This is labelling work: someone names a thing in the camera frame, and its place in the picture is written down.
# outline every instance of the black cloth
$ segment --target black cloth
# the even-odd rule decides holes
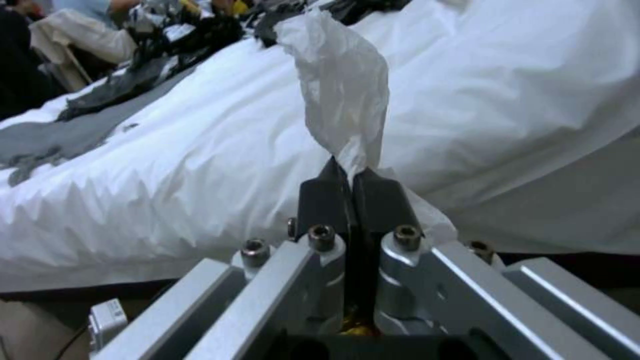
[[[334,0],[320,6],[320,9],[329,11],[335,20],[349,26],[372,12],[400,11],[410,2],[411,0]],[[264,15],[256,22],[253,35],[259,38],[265,47],[275,45],[277,35],[273,30],[274,26],[280,21],[302,14],[306,3],[304,0],[284,3],[275,9],[266,9],[258,5],[252,9],[251,16],[257,17],[256,13]]]
[[[23,122],[0,130],[0,168],[15,168],[9,185],[27,179],[40,165],[71,160],[103,144],[123,121],[160,99],[194,71],[188,68],[150,91],[70,122]]]
[[[202,61],[216,51],[242,38],[240,23],[232,17],[217,16],[198,22],[196,29],[183,39],[168,43],[161,33],[142,40],[133,62],[121,76],[109,78],[89,94],[71,100],[56,121],[69,121],[80,115],[98,112],[153,89],[165,78]],[[175,54],[177,62],[161,73],[167,64],[162,54]]]
[[[40,107],[58,94],[38,70],[30,42],[22,15],[0,7],[0,120]]]

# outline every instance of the cable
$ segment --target cable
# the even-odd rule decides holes
[[[173,285],[175,284],[175,281],[170,282],[169,284],[163,286],[152,298],[151,301],[149,302],[149,306],[151,306],[151,304],[153,304],[159,297],[161,297],[162,295],[164,295],[164,293],[166,293],[167,290],[169,290],[169,288],[171,288]],[[73,343],[76,342],[76,340],[78,340],[78,338],[80,337],[80,335],[82,335],[86,330],[87,327],[89,326],[88,322],[85,322],[84,325],[80,328],[78,328],[78,330],[76,330],[76,333],[69,339],[69,341],[65,344],[64,347],[62,347],[60,349],[60,351],[58,352],[58,355],[56,355],[56,357],[54,358],[54,360],[60,360],[62,359],[62,357],[65,355],[65,352],[67,352],[67,350],[69,349],[69,347],[71,347],[71,345],[73,345]],[[2,345],[2,348],[4,350],[4,343],[1,342],[1,338],[0,338],[0,345]]]
[[[4,339],[0,336],[0,350],[2,351],[2,355],[6,360],[11,360],[9,357],[9,353],[6,351],[6,347],[4,347]]]
[[[76,340],[78,340],[80,335],[82,335],[87,330],[87,326],[89,326],[89,324],[84,323],[83,326],[81,326],[80,328],[78,328],[78,330],[76,330],[76,333],[69,339],[69,341],[65,344],[65,346],[60,349],[60,351],[58,352],[58,355],[54,357],[54,360],[62,359],[62,356],[65,354],[65,352],[69,350],[69,347],[71,347],[71,345],[73,345],[73,343],[75,343]]]

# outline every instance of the bolt head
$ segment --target bolt head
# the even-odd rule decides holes
[[[243,264],[247,267],[259,268],[269,260],[271,249],[263,239],[249,239],[240,250]]]
[[[298,222],[298,219],[296,218],[289,218],[287,220],[287,235],[289,235],[290,238],[295,238],[296,237],[296,223]]]
[[[413,225],[400,225],[394,231],[396,245],[405,251],[416,251],[420,247],[422,233]]]
[[[330,225],[314,225],[309,229],[309,244],[317,251],[325,252],[335,245],[335,230]]]

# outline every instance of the gray cloth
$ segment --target gray cloth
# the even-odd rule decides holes
[[[9,185],[29,179],[31,171],[40,165],[55,165],[102,145],[117,125],[164,96],[195,68],[183,70],[150,91],[98,113],[69,122],[25,122],[0,130],[0,168],[17,168],[9,177]]]
[[[115,29],[109,7],[111,0],[53,0],[53,10],[73,9],[83,15],[103,22],[106,26]]]

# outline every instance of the person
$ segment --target person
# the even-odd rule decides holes
[[[125,12],[140,0],[53,0],[53,10],[72,9],[115,29],[111,13]]]
[[[0,120],[37,108],[58,93],[38,70],[25,17],[0,6]]]
[[[33,0],[7,0],[6,5],[9,9],[22,15],[29,23],[44,17],[42,10]]]

